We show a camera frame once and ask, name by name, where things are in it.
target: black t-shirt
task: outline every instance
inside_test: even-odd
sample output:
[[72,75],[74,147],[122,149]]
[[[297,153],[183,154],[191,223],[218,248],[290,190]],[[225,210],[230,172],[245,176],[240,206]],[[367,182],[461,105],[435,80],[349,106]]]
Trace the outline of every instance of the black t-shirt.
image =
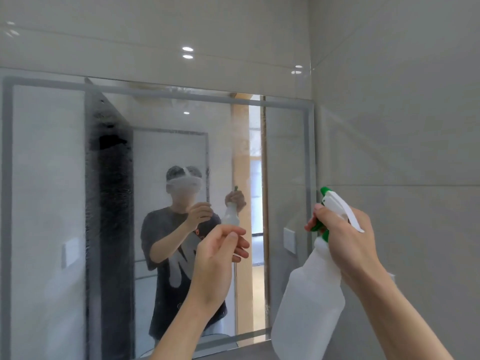
[[[200,223],[194,232],[189,233],[168,259],[159,264],[150,260],[152,245],[170,235],[187,217],[187,213],[176,213],[170,207],[166,207],[150,212],[141,225],[141,248],[148,270],[157,269],[155,306],[149,332],[150,336],[156,340],[162,338],[187,297],[194,272],[197,245],[220,223],[219,216],[213,214],[209,221]],[[208,321],[206,328],[226,315],[227,306],[223,302],[212,319]]]

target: spray bottle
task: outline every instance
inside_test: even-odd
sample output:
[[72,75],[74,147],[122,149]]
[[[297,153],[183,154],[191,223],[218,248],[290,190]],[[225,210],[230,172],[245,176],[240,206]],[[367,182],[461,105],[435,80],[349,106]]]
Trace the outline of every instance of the spray bottle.
[[[350,206],[327,187],[321,188],[322,205],[359,232]],[[312,231],[324,227],[318,222]],[[328,230],[315,240],[305,264],[291,272],[272,328],[272,346],[280,360],[320,360],[345,307],[340,288],[342,275],[328,248]]]
[[[233,192],[237,192],[238,186],[235,186]],[[225,216],[222,218],[222,223],[225,225],[240,225],[240,218],[237,212],[237,204],[235,202],[228,202],[226,204]]]

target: wall switch plate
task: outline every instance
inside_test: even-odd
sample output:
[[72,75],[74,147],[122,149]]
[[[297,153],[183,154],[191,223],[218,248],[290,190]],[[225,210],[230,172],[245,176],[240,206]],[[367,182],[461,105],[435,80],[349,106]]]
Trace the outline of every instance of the wall switch plate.
[[297,245],[295,240],[295,231],[283,228],[283,247],[292,254],[297,254]]
[[61,268],[71,266],[80,258],[80,240],[75,237],[63,243],[61,248]]

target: vr headset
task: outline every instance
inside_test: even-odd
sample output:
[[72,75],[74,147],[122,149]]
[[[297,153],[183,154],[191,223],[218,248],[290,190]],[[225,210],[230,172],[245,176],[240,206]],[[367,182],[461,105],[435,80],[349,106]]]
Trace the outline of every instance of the vr headset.
[[200,177],[191,175],[190,171],[184,167],[185,175],[170,179],[166,182],[175,191],[189,190],[198,193],[202,189],[203,181]]

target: hand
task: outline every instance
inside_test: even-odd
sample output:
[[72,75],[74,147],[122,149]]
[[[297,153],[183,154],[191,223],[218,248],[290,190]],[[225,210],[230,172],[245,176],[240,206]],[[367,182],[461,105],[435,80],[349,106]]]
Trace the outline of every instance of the hand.
[[225,205],[229,202],[233,202],[237,204],[237,213],[243,210],[243,208],[247,205],[245,202],[245,196],[243,195],[241,190],[231,191],[225,196]]
[[309,231],[320,220],[330,231],[328,247],[333,261],[342,271],[345,282],[356,291],[359,279],[364,275],[369,278],[386,278],[387,271],[383,268],[375,248],[374,229],[369,216],[352,207],[360,227],[365,231],[358,232],[353,226],[330,211],[322,204],[316,204],[313,217],[305,225]]
[[213,216],[211,204],[208,202],[198,202],[190,207],[185,224],[189,231],[195,231],[199,223],[207,222]]
[[243,228],[219,224],[198,244],[187,299],[211,318],[227,297],[232,282],[232,262],[248,258],[249,242]]

